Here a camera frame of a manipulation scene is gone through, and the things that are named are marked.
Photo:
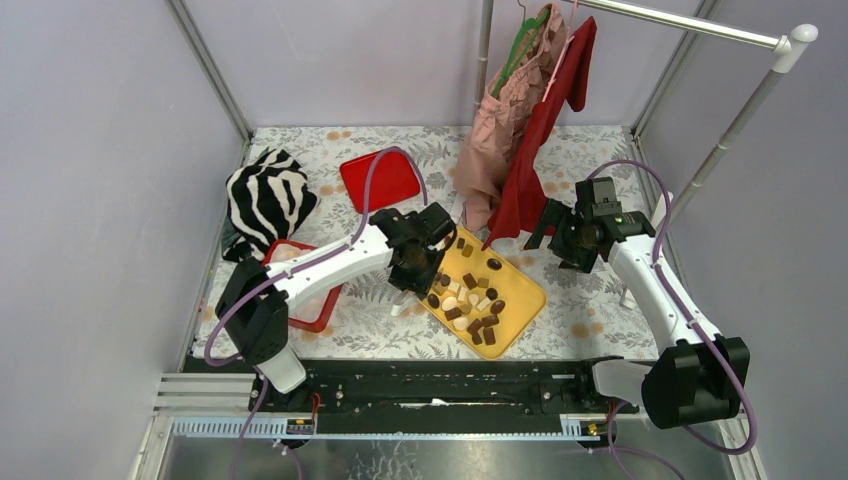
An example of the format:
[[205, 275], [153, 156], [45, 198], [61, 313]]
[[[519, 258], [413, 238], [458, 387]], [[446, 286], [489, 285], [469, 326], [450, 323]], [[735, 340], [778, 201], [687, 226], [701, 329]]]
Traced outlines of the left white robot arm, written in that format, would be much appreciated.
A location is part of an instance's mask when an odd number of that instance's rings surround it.
[[226, 332], [236, 358], [272, 386], [272, 398], [288, 411], [309, 401], [305, 367], [289, 343], [289, 318], [301, 304], [374, 271], [388, 282], [425, 298], [458, 228], [438, 203], [421, 211], [379, 210], [352, 235], [284, 262], [237, 264], [215, 313], [213, 332]]

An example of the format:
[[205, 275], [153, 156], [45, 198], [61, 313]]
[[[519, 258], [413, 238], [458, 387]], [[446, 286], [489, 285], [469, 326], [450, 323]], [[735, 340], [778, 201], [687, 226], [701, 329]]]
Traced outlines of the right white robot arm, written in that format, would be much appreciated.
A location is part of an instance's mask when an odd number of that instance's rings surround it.
[[574, 206], [547, 200], [526, 248], [537, 248], [546, 234], [562, 268], [590, 273], [597, 260], [611, 267], [632, 293], [659, 351], [652, 366], [596, 361], [592, 373], [573, 386], [579, 407], [597, 412], [612, 398], [625, 400], [661, 429], [752, 412], [744, 390], [747, 345], [724, 336], [701, 312], [670, 271], [652, 223], [623, 209], [612, 178], [579, 182]]

